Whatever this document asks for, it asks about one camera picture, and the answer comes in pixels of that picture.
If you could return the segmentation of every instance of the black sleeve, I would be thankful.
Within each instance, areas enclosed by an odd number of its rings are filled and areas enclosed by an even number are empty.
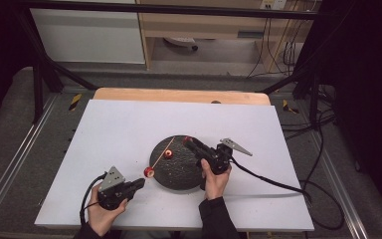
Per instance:
[[[80,228],[80,231],[74,236],[74,239],[101,239],[90,227],[89,223]]]
[[[237,229],[229,216],[223,197],[204,200],[200,203],[203,221],[203,239],[239,239]]]

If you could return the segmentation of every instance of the round black platform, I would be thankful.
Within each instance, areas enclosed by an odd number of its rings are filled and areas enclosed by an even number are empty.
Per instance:
[[[151,152],[150,166],[154,164],[173,136],[165,138]],[[175,135],[168,149],[172,150],[170,159],[162,156],[154,166],[154,178],[163,186],[173,190],[187,190],[200,185],[201,169],[196,166],[194,154],[182,145],[185,135]]]

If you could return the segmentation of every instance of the hand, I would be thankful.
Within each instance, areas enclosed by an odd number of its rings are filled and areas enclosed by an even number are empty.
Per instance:
[[[97,194],[98,194],[98,188],[100,187],[100,184],[96,185],[92,189],[92,197],[89,201],[89,205],[92,205],[88,207],[88,214],[89,214],[89,225],[92,228],[92,230],[100,237],[104,236],[106,232],[110,229],[111,224],[113,223],[114,219],[125,211],[126,204],[128,203],[128,199],[124,199],[119,206],[112,210],[106,210],[97,203]]]
[[[212,172],[209,162],[204,158],[201,159],[201,166],[203,168],[203,177],[206,178],[206,198],[213,200],[223,196],[223,191],[229,180],[229,174],[231,174],[231,165],[229,165],[229,168],[225,172],[219,175],[215,175]]]

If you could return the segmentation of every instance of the white cabinet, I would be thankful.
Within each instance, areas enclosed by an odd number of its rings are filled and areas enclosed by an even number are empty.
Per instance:
[[[133,0],[93,2],[134,3]],[[31,11],[46,52],[54,61],[145,63],[136,13]]]

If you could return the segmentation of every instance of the handheld controller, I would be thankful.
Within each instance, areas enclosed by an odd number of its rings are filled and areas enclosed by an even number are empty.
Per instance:
[[[106,210],[114,210],[125,198],[131,200],[144,182],[144,178],[125,182],[123,175],[113,166],[98,189],[98,204]]]
[[[195,137],[186,136],[182,144],[194,153],[198,159],[196,165],[201,167],[201,159],[206,159],[210,164],[210,168],[216,175],[222,174],[229,168],[229,159],[233,150],[223,143],[219,143],[216,149],[209,147]],[[205,180],[200,185],[201,189],[205,189]]]

